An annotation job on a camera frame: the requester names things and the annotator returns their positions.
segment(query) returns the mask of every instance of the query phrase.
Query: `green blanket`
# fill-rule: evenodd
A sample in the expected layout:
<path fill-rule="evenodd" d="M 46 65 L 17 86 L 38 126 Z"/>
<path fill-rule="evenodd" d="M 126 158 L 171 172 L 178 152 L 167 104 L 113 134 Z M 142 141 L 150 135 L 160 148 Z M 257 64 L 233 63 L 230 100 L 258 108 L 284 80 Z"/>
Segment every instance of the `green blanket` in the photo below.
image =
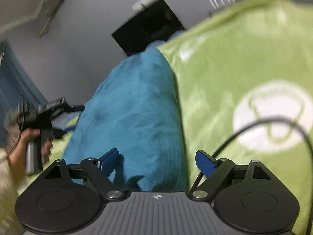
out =
<path fill-rule="evenodd" d="M 198 149 L 212 154 L 234 131 L 259 118 L 290 117 L 312 138 L 312 5 L 245 0 L 159 50 L 176 78 L 190 184 L 199 172 Z M 262 161 L 299 200 L 293 232 L 304 233 L 312 167 L 297 132 L 281 124 L 259 127 L 219 157 L 237 164 Z"/>

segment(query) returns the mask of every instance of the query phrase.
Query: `blue cloth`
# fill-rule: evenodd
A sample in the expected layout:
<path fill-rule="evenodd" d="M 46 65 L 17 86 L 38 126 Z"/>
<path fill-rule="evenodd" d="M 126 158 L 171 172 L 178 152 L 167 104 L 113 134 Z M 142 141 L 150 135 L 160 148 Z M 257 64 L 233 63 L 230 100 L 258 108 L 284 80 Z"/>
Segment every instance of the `blue cloth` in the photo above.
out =
<path fill-rule="evenodd" d="M 60 116 L 52 120 L 53 128 L 68 132 L 67 126 L 66 126 L 67 123 L 70 122 L 75 117 L 77 117 L 80 113 L 81 113 L 80 111 L 70 112 L 70 113 L 64 112 L 63 114 L 61 114 Z"/>
<path fill-rule="evenodd" d="M 64 153 L 68 164 L 117 148 L 121 165 L 109 179 L 121 189 L 187 190 L 173 73 L 157 49 L 115 67 L 85 107 Z"/>
<path fill-rule="evenodd" d="M 184 33 L 185 30 L 178 30 L 176 31 L 175 33 L 173 33 L 167 41 L 170 41 L 170 40 L 173 40 L 175 39 L 176 37 L 178 37 L 179 35 L 181 35 L 182 33 Z M 156 41 L 153 41 L 151 42 L 147 47 L 146 47 L 146 50 L 147 49 L 150 49 L 150 48 L 157 48 L 158 46 L 161 46 L 163 44 L 165 44 L 166 42 L 165 41 L 161 41 L 161 40 L 156 40 Z"/>

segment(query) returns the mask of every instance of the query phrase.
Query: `finger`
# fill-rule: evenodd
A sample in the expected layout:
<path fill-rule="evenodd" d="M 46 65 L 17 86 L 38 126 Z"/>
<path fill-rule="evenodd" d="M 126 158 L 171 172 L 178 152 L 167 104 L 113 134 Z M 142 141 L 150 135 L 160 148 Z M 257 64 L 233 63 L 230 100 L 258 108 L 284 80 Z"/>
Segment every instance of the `finger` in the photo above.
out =
<path fill-rule="evenodd" d="M 52 143 L 50 141 L 46 141 L 41 149 L 42 156 L 48 156 L 51 154 L 50 148 L 52 147 Z"/>
<path fill-rule="evenodd" d="M 52 148 L 52 142 L 51 142 L 50 140 L 47 140 L 47 141 L 44 143 L 44 147 L 46 147 L 47 149 Z"/>
<path fill-rule="evenodd" d="M 44 162 L 45 162 L 45 163 L 47 163 L 48 161 L 50 161 L 50 158 L 49 158 L 49 156 L 47 156 L 47 155 L 45 155 L 45 156 L 43 157 L 43 159 L 44 159 Z"/>
<path fill-rule="evenodd" d="M 29 129 L 28 128 L 22 132 L 20 142 L 22 144 L 27 144 L 30 141 L 30 139 L 36 138 L 39 135 L 40 135 L 39 129 Z"/>

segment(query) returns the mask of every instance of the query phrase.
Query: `ribbed surface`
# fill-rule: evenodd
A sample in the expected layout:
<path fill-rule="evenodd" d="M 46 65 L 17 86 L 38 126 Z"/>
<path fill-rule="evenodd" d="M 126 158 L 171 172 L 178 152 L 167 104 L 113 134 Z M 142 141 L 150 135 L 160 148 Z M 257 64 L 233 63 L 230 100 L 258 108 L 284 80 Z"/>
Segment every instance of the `ribbed surface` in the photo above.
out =
<path fill-rule="evenodd" d="M 193 202 L 185 193 L 132 192 L 130 197 L 122 202 L 108 203 L 92 224 L 72 235 L 244 235 L 244 233 L 223 223 L 208 203 Z"/>

